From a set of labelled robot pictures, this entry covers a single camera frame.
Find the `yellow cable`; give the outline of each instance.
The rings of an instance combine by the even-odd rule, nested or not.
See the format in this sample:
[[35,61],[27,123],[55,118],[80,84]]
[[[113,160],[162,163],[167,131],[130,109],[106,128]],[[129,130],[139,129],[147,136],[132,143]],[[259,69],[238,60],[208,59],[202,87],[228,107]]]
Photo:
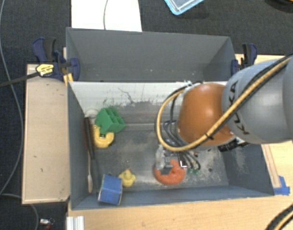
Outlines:
[[176,151],[176,152],[189,150],[189,149],[192,149],[192,148],[200,145],[202,142],[204,142],[208,137],[210,137],[212,135],[212,133],[232,114],[232,112],[241,104],[242,101],[245,100],[245,98],[247,98],[263,81],[267,80],[272,75],[272,73],[276,72],[281,67],[283,67],[285,64],[287,64],[290,59],[291,58],[285,59],[284,61],[280,62],[275,67],[270,69],[268,72],[266,72],[264,75],[262,75],[260,78],[258,78],[252,85],[250,85],[248,87],[247,90],[245,90],[242,93],[242,95],[240,95],[238,97],[238,99],[227,109],[227,111],[222,115],[222,117],[205,133],[205,135],[203,135],[199,139],[193,141],[192,143],[189,143],[189,144],[182,146],[182,147],[170,146],[169,144],[167,144],[164,141],[164,139],[162,138],[162,133],[161,133],[161,116],[162,116],[162,112],[163,112],[165,106],[172,99],[174,99],[175,97],[180,95],[182,92],[184,92],[185,89],[181,89],[180,91],[174,93],[173,95],[171,95],[169,98],[167,98],[164,101],[164,103],[162,104],[162,106],[160,107],[160,109],[158,111],[158,115],[157,115],[157,119],[156,119],[156,133],[157,133],[157,137],[158,137],[159,142],[163,145],[163,147],[165,147],[171,151]]
[[273,230],[280,230],[287,221],[289,221],[293,217],[293,211],[289,212],[280,222],[276,225]]

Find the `yellow toy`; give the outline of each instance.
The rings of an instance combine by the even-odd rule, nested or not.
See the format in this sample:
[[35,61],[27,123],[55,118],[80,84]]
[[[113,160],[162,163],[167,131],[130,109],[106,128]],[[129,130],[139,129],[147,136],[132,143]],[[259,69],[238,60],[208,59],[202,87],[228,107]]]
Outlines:
[[124,187],[131,187],[136,180],[136,176],[131,173],[130,169],[126,169],[118,177],[122,179]]
[[100,149],[107,148],[114,140],[114,133],[108,132],[102,136],[99,132],[100,127],[93,125],[93,139],[94,145]]

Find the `wooden table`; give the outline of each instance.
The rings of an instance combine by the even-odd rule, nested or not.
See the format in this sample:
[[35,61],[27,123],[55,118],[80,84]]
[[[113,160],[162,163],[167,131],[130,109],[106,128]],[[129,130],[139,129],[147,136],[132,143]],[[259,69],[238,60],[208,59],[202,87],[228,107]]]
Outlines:
[[[258,56],[258,61],[273,58],[279,57]],[[47,113],[52,113],[50,119],[46,118]],[[66,114],[64,84],[51,79],[28,80],[23,204],[65,201],[70,194]],[[293,144],[270,147],[278,174],[291,188],[289,196],[82,211],[71,211],[69,207],[68,215],[83,215],[86,230],[265,229],[273,217],[293,202]],[[285,229],[293,229],[293,221]]]

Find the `gray bin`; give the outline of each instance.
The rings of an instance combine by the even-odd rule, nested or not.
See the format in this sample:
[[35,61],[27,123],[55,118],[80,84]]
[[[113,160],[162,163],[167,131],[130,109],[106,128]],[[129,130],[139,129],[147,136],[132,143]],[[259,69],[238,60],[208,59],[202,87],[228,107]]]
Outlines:
[[[97,201],[103,174],[130,168],[137,180],[120,206],[143,206],[274,195],[261,146],[220,153],[200,151],[201,170],[166,186],[152,174],[157,111],[183,80],[226,81],[234,52],[228,37],[67,29],[67,57],[78,57],[80,82],[68,87],[70,200],[73,210],[116,207]],[[181,104],[176,102],[175,114]],[[94,190],[88,193],[88,157],[82,120],[89,109],[116,108],[127,124],[108,149],[95,151]],[[163,120],[168,119],[168,110]]]

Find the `blue cube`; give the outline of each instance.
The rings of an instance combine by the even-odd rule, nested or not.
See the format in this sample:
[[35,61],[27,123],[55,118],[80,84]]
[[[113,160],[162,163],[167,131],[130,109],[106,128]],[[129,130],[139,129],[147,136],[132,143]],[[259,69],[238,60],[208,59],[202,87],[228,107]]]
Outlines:
[[121,202],[122,193],[122,179],[104,174],[102,186],[98,195],[98,201],[119,205]]

